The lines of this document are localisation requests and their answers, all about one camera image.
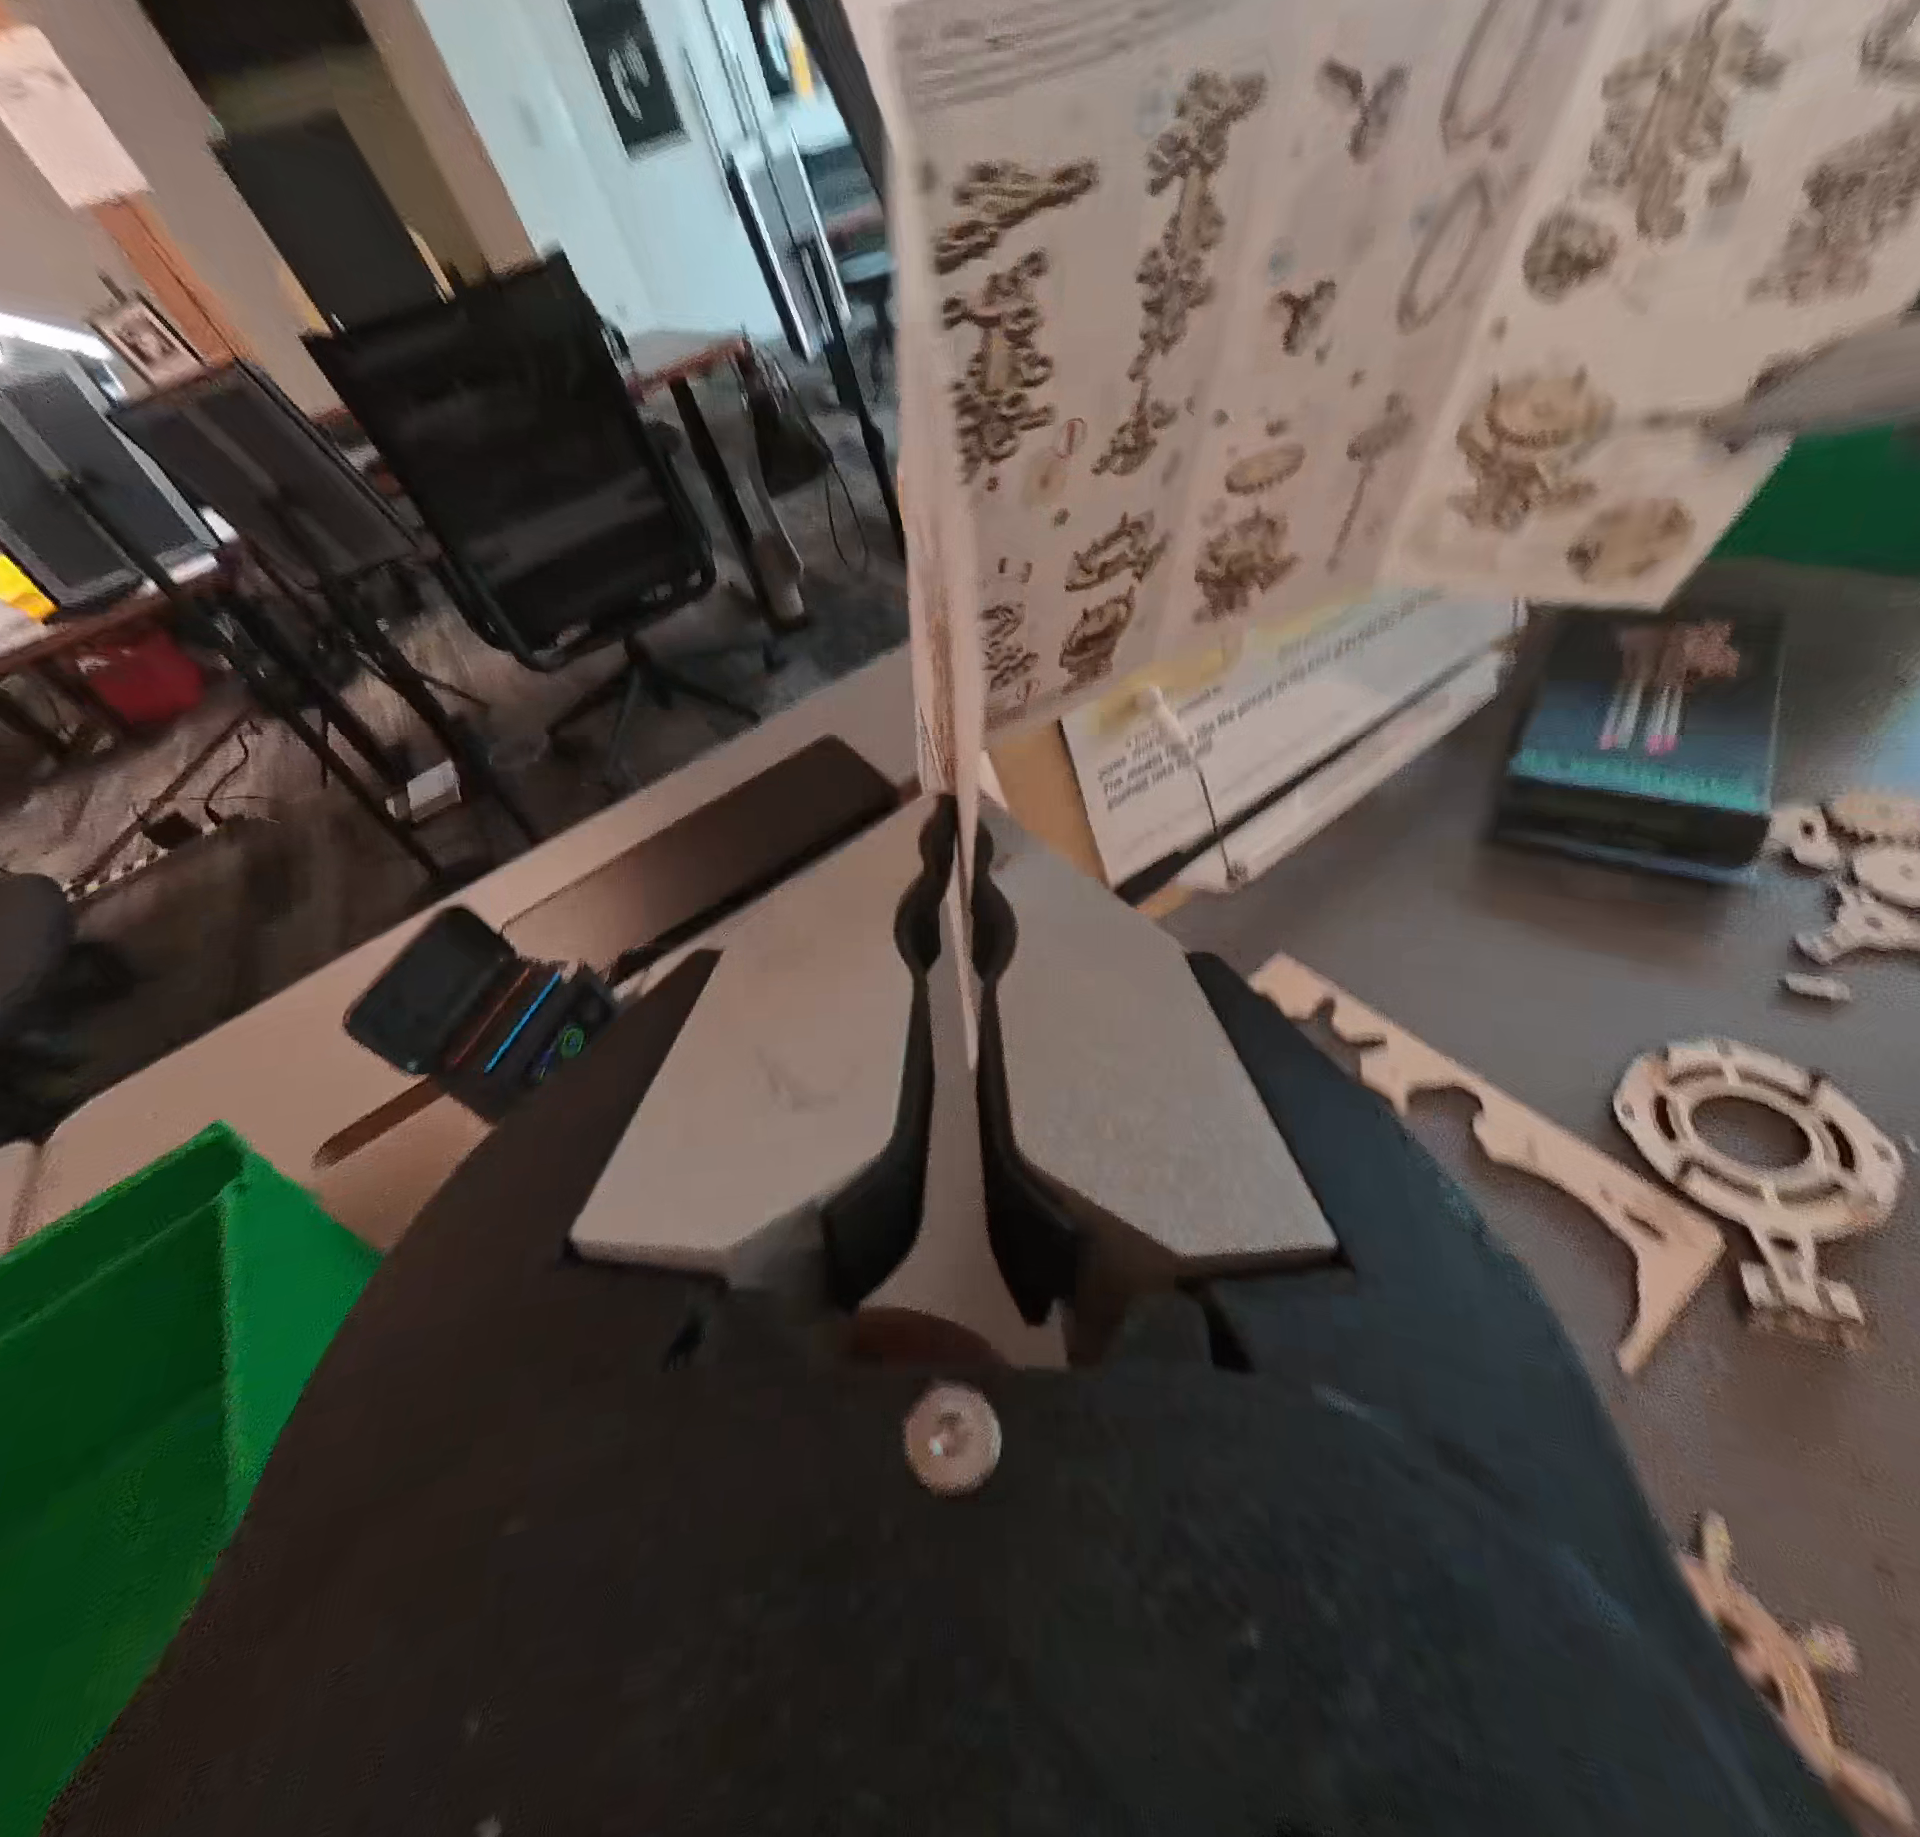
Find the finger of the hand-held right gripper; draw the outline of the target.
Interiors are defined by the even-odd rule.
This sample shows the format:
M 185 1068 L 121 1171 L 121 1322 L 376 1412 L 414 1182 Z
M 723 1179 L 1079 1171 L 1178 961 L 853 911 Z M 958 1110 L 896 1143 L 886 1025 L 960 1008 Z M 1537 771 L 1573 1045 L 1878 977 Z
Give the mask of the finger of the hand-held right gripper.
M 1918 325 L 1880 323 L 1783 357 L 1748 389 L 1702 414 L 1730 449 L 1765 436 L 1845 436 L 1918 425 Z

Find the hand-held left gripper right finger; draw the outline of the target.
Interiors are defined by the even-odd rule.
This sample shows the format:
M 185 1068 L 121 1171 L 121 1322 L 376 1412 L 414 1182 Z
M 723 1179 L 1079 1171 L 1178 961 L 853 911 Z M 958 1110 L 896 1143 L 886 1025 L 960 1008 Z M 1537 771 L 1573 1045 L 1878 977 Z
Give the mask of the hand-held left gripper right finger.
M 972 863 L 982 1201 L 1020 1319 L 1333 1265 L 1180 942 L 1010 816 L 982 816 Z

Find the green plastic bin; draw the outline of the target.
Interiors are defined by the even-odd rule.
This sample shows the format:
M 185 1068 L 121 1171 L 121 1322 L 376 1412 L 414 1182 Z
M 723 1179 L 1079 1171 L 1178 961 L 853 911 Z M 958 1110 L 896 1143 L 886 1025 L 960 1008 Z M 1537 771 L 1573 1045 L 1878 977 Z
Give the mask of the green plastic bin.
M 223 1125 L 5 1254 L 5 1833 L 157 1668 L 381 1261 Z
M 1918 430 L 1798 438 L 1742 520 L 1744 554 L 1918 577 Z

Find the printed paper instruction sheet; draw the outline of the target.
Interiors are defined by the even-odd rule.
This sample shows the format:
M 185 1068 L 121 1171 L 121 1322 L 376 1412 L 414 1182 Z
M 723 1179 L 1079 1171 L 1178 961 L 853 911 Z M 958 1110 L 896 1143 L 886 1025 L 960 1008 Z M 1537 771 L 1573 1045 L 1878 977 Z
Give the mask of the printed paper instruction sheet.
M 1917 0 L 904 0 L 900 421 L 963 912 L 1003 735 L 1388 590 L 1654 608 L 1917 325 Z

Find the black flat pad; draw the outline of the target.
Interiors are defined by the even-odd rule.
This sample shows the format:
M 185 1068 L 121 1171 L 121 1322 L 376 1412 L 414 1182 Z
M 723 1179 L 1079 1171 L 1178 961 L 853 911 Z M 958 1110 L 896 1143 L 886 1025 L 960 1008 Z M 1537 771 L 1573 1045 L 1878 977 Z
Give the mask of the black flat pad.
M 526 959 L 628 977 L 703 936 L 900 807 L 900 785 L 824 737 L 519 912 Z

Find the black open device case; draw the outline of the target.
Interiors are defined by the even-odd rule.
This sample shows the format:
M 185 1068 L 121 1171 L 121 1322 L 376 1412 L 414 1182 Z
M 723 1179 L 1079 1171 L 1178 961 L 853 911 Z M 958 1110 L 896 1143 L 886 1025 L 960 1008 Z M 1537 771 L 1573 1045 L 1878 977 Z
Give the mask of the black open device case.
M 344 1017 L 400 1075 L 498 1123 L 589 1054 L 621 1006 L 581 962 L 532 961 L 478 915 L 431 916 Z

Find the long curved wooden part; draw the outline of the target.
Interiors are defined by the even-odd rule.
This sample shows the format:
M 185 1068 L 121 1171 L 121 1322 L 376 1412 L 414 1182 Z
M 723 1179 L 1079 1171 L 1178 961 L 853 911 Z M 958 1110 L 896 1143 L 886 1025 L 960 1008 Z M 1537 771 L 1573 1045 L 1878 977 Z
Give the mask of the long curved wooden part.
M 1324 1022 L 1353 1053 L 1357 1078 L 1397 1115 L 1430 1096 L 1471 1100 L 1471 1132 L 1484 1159 L 1553 1186 L 1603 1224 L 1635 1261 L 1635 1311 L 1617 1364 L 1626 1376 L 1646 1369 L 1725 1259 L 1717 1224 L 1305 962 L 1274 957 L 1252 988 L 1296 1025 Z

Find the black printed box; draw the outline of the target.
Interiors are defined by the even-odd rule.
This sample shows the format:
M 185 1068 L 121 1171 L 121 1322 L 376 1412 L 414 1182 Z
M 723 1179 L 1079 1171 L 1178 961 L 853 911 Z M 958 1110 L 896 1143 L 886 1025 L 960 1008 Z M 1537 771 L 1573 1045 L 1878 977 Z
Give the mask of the black printed box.
M 1772 827 L 1784 659 L 1770 610 L 1563 612 L 1500 767 L 1493 837 L 1744 881 Z

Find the white printed board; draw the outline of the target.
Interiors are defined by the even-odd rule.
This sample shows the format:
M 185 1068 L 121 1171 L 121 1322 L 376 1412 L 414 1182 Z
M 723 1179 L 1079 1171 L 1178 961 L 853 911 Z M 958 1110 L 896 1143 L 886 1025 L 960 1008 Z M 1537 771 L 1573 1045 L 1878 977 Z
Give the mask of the white printed board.
M 1111 887 L 1225 895 L 1482 710 L 1518 600 L 1388 590 L 1140 672 L 1065 720 Z

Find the desk with red edge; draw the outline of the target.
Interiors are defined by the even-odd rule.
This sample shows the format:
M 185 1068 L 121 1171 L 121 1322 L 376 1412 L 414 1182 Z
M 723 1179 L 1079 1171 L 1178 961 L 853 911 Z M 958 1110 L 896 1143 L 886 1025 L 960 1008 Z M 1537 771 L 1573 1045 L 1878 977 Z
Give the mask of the desk with red edge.
M 624 383 L 636 406 L 671 402 L 692 463 L 732 546 L 739 590 L 755 603 L 775 634 L 796 634 L 812 622 L 806 600 L 806 567 L 773 499 L 749 442 L 730 458 L 703 406 L 703 388 L 732 380 L 739 407 L 749 406 L 749 361 L 755 344 L 747 334 L 677 330 L 616 332 L 613 344 Z

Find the red container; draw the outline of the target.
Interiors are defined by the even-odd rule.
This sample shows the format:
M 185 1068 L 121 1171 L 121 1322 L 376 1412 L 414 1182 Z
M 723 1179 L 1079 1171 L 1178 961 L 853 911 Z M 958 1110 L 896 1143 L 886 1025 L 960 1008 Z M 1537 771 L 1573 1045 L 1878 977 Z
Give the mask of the red container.
M 116 723 L 149 733 L 193 714 L 208 695 L 208 677 L 181 640 L 149 627 L 86 647 L 77 669 Z

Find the dark computer monitor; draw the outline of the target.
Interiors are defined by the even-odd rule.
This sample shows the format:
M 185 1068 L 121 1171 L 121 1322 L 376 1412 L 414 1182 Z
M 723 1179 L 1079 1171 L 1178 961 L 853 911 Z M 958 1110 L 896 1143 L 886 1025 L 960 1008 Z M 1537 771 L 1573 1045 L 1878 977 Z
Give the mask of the dark computer monitor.
M 231 360 L 109 407 L 121 433 L 259 551 L 352 581 L 420 554 L 420 538 L 259 366 Z
M 193 579 L 220 559 L 208 520 L 114 423 L 85 363 L 3 374 L 5 554 L 58 616 L 106 608 L 155 573 Z

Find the ornate wooden part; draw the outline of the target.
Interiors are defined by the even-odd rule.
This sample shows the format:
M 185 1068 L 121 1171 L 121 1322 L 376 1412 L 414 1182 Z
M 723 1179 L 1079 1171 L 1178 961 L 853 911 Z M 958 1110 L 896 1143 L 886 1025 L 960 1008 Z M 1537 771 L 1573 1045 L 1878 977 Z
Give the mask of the ornate wooden part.
M 1827 1627 L 1794 1632 L 1783 1625 L 1742 1583 L 1730 1527 L 1715 1510 L 1696 1517 L 1678 1569 L 1746 1685 L 1857 1829 L 1917 1833 L 1908 1793 L 1842 1741 L 1828 1708 L 1822 1678 L 1859 1667 L 1848 1635 Z

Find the small framed picture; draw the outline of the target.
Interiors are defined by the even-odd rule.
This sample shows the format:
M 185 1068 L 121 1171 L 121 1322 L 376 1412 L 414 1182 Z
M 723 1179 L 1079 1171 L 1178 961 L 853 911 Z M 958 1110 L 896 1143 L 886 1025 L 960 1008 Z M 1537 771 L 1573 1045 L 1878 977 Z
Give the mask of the small framed picture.
M 109 303 L 91 311 L 89 328 L 145 383 L 183 383 L 206 366 L 202 351 L 142 292 L 116 294 Z

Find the black wall poster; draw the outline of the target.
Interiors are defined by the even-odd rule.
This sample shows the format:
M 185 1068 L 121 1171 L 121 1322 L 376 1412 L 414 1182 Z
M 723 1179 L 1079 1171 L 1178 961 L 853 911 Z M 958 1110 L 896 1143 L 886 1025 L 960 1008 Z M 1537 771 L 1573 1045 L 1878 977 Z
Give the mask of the black wall poster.
M 642 0 L 564 0 L 618 144 L 683 144 L 687 122 Z

